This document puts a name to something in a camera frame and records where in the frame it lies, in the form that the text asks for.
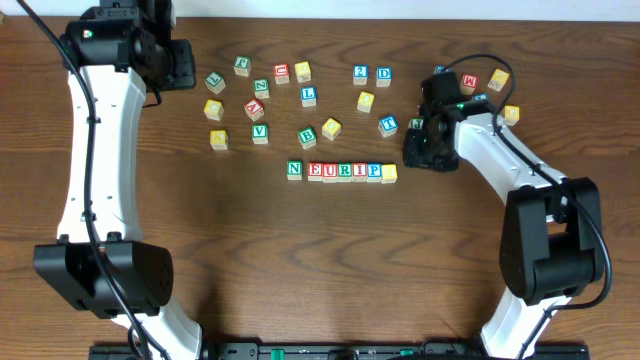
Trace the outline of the red E block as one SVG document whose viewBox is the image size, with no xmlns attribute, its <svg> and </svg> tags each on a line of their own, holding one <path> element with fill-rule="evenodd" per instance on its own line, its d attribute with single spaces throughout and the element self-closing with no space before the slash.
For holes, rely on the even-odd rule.
<svg viewBox="0 0 640 360">
<path fill-rule="evenodd" d="M 323 164 L 319 162 L 309 162 L 307 168 L 307 180 L 309 182 L 323 181 Z"/>
</svg>

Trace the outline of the yellow S block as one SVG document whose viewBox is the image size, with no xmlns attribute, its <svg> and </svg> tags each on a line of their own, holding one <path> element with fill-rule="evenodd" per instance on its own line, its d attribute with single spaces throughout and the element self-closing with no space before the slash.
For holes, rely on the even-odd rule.
<svg viewBox="0 0 640 360">
<path fill-rule="evenodd" d="M 392 184 L 398 179 L 398 169 L 395 164 L 383 164 L 381 166 L 381 183 Z"/>
</svg>

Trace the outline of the green R block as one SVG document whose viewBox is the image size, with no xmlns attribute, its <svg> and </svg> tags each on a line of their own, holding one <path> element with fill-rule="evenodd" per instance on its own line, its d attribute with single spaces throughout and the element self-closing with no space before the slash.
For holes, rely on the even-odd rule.
<svg viewBox="0 0 640 360">
<path fill-rule="evenodd" d="M 337 166 L 338 181 L 339 182 L 351 182 L 353 179 L 351 163 L 339 163 Z"/>
</svg>

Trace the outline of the green N block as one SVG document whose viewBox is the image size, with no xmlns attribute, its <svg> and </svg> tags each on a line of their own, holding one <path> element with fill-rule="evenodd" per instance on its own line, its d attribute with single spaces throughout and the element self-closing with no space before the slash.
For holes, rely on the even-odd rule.
<svg viewBox="0 0 640 360">
<path fill-rule="evenodd" d="M 290 160 L 287 162 L 287 179 L 298 181 L 303 178 L 303 162 L 300 160 Z"/>
</svg>

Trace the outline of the blue P block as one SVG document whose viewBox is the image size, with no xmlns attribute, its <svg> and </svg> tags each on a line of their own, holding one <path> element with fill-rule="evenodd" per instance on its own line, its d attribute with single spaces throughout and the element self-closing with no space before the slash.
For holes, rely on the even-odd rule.
<svg viewBox="0 0 640 360">
<path fill-rule="evenodd" d="M 382 164 L 367 163 L 367 182 L 380 183 L 382 180 Z"/>
</svg>

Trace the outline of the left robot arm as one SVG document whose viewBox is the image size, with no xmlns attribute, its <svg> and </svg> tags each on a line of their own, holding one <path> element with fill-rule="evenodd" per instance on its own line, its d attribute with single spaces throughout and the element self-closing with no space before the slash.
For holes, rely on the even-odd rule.
<svg viewBox="0 0 640 360">
<path fill-rule="evenodd" d="M 202 327 L 173 295 L 169 251 L 143 239 L 136 205 L 148 96 L 195 86 L 191 45 L 172 37 L 169 1 L 103 1 L 53 36 L 68 73 L 72 154 L 57 239 L 34 267 L 67 303 L 126 328 L 140 359 L 208 359 Z"/>
</svg>

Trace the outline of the red I block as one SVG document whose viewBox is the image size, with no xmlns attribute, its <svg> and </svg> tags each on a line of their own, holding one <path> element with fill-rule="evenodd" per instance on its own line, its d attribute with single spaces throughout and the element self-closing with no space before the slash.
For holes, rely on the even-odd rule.
<svg viewBox="0 0 640 360">
<path fill-rule="evenodd" d="M 352 182 L 366 182 L 367 178 L 367 163 L 352 163 Z"/>
</svg>

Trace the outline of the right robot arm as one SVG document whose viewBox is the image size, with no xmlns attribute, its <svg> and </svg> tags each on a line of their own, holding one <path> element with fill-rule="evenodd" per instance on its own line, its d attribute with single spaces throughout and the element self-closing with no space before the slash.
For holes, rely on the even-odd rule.
<svg viewBox="0 0 640 360">
<path fill-rule="evenodd" d="M 453 72 L 421 84 L 423 121 L 407 131 L 406 166 L 437 172 L 471 164 L 505 205 L 499 265 L 506 289 L 482 327 L 480 353 L 531 359 L 560 312 L 599 305 L 612 285 L 599 189 L 536 157 L 486 99 L 464 95 Z"/>
</svg>

